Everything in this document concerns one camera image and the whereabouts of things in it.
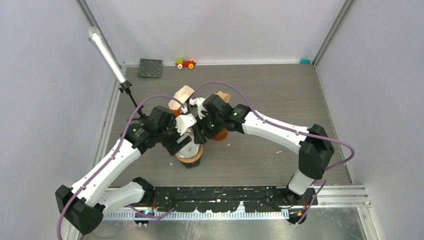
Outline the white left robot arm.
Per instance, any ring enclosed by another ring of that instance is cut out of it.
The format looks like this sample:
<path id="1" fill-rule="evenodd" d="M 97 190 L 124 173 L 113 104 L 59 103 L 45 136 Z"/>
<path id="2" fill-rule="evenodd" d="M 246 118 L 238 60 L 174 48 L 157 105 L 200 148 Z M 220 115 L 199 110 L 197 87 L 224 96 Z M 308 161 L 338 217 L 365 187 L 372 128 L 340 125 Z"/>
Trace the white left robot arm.
<path id="1" fill-rule="evenodd" d="M 93 232 L 104 216 L 127 205 L 148 207 L 155 198 L 154 187 L 136 177 L 128 184 L 107 192 L 110 184 L 132 162 L 155 145 L 162 145 L 175 156 L 192 142 L 189 129 L 197 123 L 192 114 L 176 116 L 170 109 L 156 106 L 141 119 L 129 120 L 110 152 L 71 187 L 61 185 L 55 192 L 60 218 L 74 232 L 85 236 Z"/>

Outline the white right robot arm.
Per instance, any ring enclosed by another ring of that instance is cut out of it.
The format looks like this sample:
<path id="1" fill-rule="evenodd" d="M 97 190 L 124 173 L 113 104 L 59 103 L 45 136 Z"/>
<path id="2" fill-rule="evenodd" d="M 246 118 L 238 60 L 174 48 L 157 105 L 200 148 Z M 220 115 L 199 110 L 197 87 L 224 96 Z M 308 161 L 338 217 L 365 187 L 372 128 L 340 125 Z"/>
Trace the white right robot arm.
<path id="1" fill-rule="evenodd" d="M 197 108 L 195 132 L 202 144 L 222 130 L 228 130 L 264 138 L 297 154 L 297 170 L 285 192 L 285 198 L 291 205 L 299 205 L 305 199 L 307 188 L 323 178 L 334 155 L 335 149 L 326 131 L 318 124 L 312 127 L 290 125 L 244 104 L 232 107 L 217 94 L 191 98 L 188 103 Z"/>

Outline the white paper coffee filter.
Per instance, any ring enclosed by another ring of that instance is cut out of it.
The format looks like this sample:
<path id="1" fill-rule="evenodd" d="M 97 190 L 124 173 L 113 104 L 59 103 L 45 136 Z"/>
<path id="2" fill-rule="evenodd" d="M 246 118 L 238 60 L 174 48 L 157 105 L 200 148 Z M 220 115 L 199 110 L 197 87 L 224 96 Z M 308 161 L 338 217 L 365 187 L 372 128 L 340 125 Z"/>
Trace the white paper coffee filter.
<path id="1" fill-rule="evenodd" d="M 177 143 L 181 144 L 186 137 L 189 137 L 190 141 L 175 154 L 177 157 L 183 159 L 189 159 L 196 156 L 201 146 L 200 144 L 195 143 L 194 135 L 187 132 L 177 140 Z"/>

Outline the coffee paper filter box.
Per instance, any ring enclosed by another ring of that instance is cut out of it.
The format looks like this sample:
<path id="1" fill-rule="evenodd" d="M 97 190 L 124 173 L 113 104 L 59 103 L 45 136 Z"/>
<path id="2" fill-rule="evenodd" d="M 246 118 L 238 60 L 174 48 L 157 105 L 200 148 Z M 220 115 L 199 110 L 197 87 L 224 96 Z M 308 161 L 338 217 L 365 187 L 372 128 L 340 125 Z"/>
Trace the coffee paper filter box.
<path id="1" fill-rule="evenodd" d="M 192 96 L 194 91 L 195 90 L 190 86 L 185 85 L 174 94 L 173 98 L 179 100 L 186 107 L 186 102 Z M 175 114 L 176 117 L 181 114 L 181 105 L 173 99 L 168 102 L 168 108 Z"/>

